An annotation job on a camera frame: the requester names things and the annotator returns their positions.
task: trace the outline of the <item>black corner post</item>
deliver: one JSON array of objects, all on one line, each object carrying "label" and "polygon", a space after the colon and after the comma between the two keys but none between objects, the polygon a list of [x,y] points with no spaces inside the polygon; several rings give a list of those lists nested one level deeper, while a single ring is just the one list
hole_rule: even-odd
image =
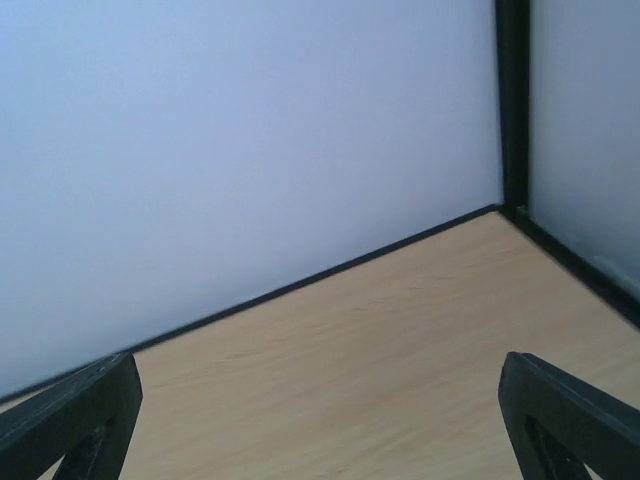
[{"label": "black corner post", "polygon": [[529,207],[530,0],[495,0],[504,208]]}]

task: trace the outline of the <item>light wood laminate surface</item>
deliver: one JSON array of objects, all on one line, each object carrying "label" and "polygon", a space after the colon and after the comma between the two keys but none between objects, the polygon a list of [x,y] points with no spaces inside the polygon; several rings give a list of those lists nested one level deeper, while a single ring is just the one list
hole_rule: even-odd
[{"label": "light wood laminate surface", "polygon": [[638,333],[488,214],[138,354],[121,478],[521,478],[511,350],[640,406]]}]

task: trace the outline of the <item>wood grain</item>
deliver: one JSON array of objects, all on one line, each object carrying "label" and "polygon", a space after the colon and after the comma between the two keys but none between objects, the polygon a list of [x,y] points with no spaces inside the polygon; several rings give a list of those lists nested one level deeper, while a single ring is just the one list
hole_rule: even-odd
[{"label": "wood grain", "polygon": [[636,331],[489,214],[140,353],[121,478],[521,478],[511,350],[640,406]]}]

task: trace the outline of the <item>panel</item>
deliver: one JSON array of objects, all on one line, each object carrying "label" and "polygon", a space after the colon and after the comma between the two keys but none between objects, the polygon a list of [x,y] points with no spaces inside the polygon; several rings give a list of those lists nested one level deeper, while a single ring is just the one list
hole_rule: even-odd
[{"label": "panel", "polygon": [[533,218],[640,298],[640,4],[532,8]]},{"label": "panel", "polygon": [[500,199],[490,2],[0,6],[0,395]]}]

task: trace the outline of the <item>black metal edge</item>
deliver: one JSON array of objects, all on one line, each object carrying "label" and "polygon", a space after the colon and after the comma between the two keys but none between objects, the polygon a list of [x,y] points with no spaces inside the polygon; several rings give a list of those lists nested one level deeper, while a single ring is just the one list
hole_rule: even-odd
[{"label": "black metal edge", "polygon": [[530,0],[495,0],[505,208],[529,206]]},{"label": "black metal edge", "polygon": [[633,295],[616,285],[607,275],[572,252],[529,217],[505,207],[498,208],[498,212],[629,323],[640,328],[640,302]]},{"label": "black metal edge", "polygon": [[[302,280],[298,280],[296,282],[293,282],[289,285],[286,285],[284,287],[278,288],[276,290],[273,290],[272,292],[266,293],[264,295],[261,295],[259,297],[256,297],[252,300],[249,300],[247,302],[243,302],[240,303],[238,305],[235,305],[233,307],[227,308],[225,310],[222,310],[220,312],[214,313],[208,317],[202,318],[200,320],[196,320],[195,322],[189,323],[183,327],[177,328],[175,330],[172,330],[170,332],[164,333],[162,335],[159,335],[157,337],[151,338],[149,340],[146,340],[140,344],[137,344],[133,347],[130,347],[128,349],[126,349],[127,352],[130,353],[136,353],[139,352],[141,350],[145,350],[147,348],[153,347],[154,345],[157,345],[159,343],[163,343],[166,342],[168,340],[171,340],[175,337],[178,337],[180,335],[184,335],[185,333],[189,333],[193,330],[197,330],[198,328],[204,327],[206,325],[209,325],[213,322],[217,322],[219,320],[222,320],[224,318],[230,317],[231,315],[235,315],[237,313],[240,313],[244,310],[247,310],[249,308],[253,308],[256,307],[260,304],[266,303],[270,300],[273,300],[275,298],[281,297],[283,295],[286,295],[288,293],[291,293],[295,290],[298,290],[300,288],[306,287],[308,285],[311,285],[313,283],[319,282],[321,280],[324,280],[325,278],[331,277],[333,275],[336,275],[338,273],[344,272],[345,270],[348,270],[350,268],[353,267],[357,267],[358,265],[362,265],[363,263],[366,262],[370,262],[371,260],[375,260],[376,258],[379,258],[383,255],[386,255],[388,253],[394,252],[395,250],[399,250],[400,248],[406,247],[408,245],[411,245],[413,243],[419,242],[421,240],[424,240],[428,237],[431,237],[433,235],[436,235],[438,233],[444,232],[445,230],[449,230],[451,228],[457,227],[458,225],[461,225],[463,223],[466,223],[468,221],[471,221],[475,218],[481,217],[483,215],[486,215],[487,213],[490,212],[495,212],[498,209],[498,206],[495,204],[491,204],[491,205],[487,205],[485,207],[479,208],[477,210],[474,210],[472,212],[469,212],[465,215],[462,215],[460,217],[454,218],[452,220],[449,220],[447,222],[444,222],[440,225],[437,225],[435,227],[429,228],[427,230],[424,230],[420,233],[417,233],[415,235],[412,235],[410,237],[407,237],[403,240],[399,240],[397,242],[394,242],[390,245],[387,245],[385,247],[379,248],[377,250],[374,250],[372,252],[366,253],[360,257],[354,258],[352,260],[349,260],[347,262],[341,263],[340,265],[336,265],[335,267],[329,268],[327,270],[324,270],[322,272],[316,273],[314,275],[311,275],[309,277],[306,277]],[[23,388],[17,392],[11,393],[9,395],[6,395],[3,398],[0,398],[0,404],[6,403],[6,402],[10,402],[11,400],[15,400],[16,398],[19,398],[23,395],[27,395],[29,393],[32,393],[34,391],[40,390],[42,388],[46,388],[49,387],[50,385],[57,383],[59,381],[61,381],[62,379],[68,377],[69,375],[73,375],[74,373],[78,372],[79,370],[85,368],[87,365],[83,365],[81,367],[75,368],[73,370],[69,370],[67,372],[64,372],[60,375],[56,375],[54,377],[48,378],[47,380],[43,380],[42,382],[38,382],[37,384],[31,385],[29,387]]]}]

